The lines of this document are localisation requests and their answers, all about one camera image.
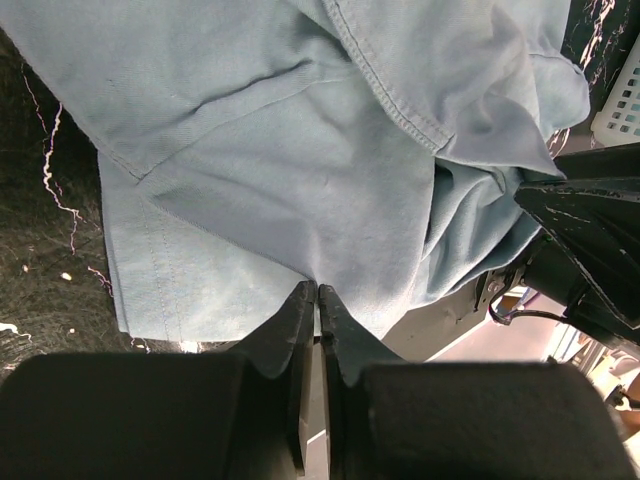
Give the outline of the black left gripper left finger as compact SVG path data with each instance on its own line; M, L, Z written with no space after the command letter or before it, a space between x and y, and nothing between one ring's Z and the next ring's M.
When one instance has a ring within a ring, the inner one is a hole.
M229 475L305 473L315 304L316 283L298 283L272 317L230 349L247 364Z

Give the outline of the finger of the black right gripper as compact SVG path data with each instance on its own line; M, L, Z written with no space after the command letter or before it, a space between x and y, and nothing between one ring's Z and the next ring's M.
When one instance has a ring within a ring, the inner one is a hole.
M637 345L639 184L532 182L515 199L583 278L561 294L570 323L601 342Z

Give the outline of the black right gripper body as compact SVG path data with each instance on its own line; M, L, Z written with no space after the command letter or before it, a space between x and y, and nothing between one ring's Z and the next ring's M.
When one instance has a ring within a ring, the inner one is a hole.
M512 313L499 313L493 302L516 286L530 287L564 307L552 314L531 307ZM590 287L578 268L548 234L539 234L505 267L482 274L475 284L473 310L489 313L494 322L509 325L518 317L532 316L568 325L593 325L587 304Z

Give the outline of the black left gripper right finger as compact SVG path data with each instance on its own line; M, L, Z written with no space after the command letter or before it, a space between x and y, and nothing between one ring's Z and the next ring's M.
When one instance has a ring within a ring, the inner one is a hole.
M377 466L369 420L366 368L403 364L395 352L356 321L329 285L319 286L325 418L332 479L374 479Z

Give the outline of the light blue t-shirt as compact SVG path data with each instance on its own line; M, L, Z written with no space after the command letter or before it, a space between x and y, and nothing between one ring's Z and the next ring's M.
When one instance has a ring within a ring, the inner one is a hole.
M119 328L238 340L294 286L376 336L509 264L589 114L567 1L5 1L97 150Z

